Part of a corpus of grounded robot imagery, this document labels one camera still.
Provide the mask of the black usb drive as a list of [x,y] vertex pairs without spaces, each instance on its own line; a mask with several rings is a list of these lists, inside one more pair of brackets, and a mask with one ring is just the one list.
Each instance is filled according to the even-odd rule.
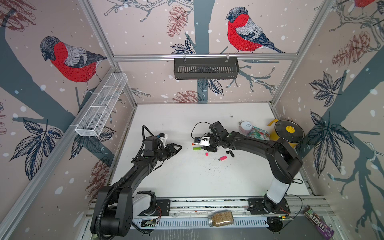
[[235,157],[235,154],[231,150],[227,151],[227,154],[231,155],[232,158]]

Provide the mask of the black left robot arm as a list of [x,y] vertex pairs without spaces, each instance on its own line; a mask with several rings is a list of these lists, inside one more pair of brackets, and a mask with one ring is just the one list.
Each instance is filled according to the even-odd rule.
[[142,126],[141,131],[142,145],[133,157],[133,167],[116,183],[98,191],[90,230],[100,240],[124,237],[131,227],[142,235],[150,235],[153,230],[140,228],[134,223],[134,218],[141,213],[152,215],[162,212],[153,191],[136,192],[136,189],[145,177],[159,168],[158,162],[172,158],[183,147],[174,143],[165,144],[163,133],[150,133],[147,137],[145,133],[150,130],[146,126]]

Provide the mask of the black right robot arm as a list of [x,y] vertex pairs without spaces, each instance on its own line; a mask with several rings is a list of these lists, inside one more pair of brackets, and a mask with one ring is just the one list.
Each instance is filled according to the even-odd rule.
[[209,129],[212,147],[245,151],[263,157],[269,162],[274,178],[264,195],[263,209],[267,213],[277,212],[284,203],[289,187],[295,182],[295,176],[303,166],[303,161],[295,150],[283,139],[266,141],[246,137],[239,132],[228,133],[220,122],[210,124]]

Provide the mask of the green candy packet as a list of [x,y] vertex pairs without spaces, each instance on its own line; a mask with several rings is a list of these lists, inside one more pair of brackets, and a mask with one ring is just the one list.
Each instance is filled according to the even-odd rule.
[[253,126],[250,133],[248,134],[248,137],[258,140],[269,141],[270,133],[268,131]]

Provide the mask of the glass jar with grains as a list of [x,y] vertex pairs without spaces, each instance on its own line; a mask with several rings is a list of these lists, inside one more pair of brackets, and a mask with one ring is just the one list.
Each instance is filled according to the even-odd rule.
[[209,217],[210,227],[223,227],[232,225],[234,223],[234,217],[231,211],[225,210],[214,213]]

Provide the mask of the yellow toy pot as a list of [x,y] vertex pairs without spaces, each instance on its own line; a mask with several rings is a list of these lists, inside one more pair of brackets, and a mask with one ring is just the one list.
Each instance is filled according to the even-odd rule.
[[305,138],[304,130],[293,121],[275,119],[268,124],[268,127],[272,125],[274,128],[270,132],[271,141],[283,139],[295,148]]

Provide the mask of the purple candy bar pack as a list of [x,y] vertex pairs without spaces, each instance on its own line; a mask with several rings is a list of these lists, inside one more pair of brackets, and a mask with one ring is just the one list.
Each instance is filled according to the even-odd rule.
[[333,237],[335,231],[327,225],[309,205],[305,207],[304,215],[326,240],[330,240]]

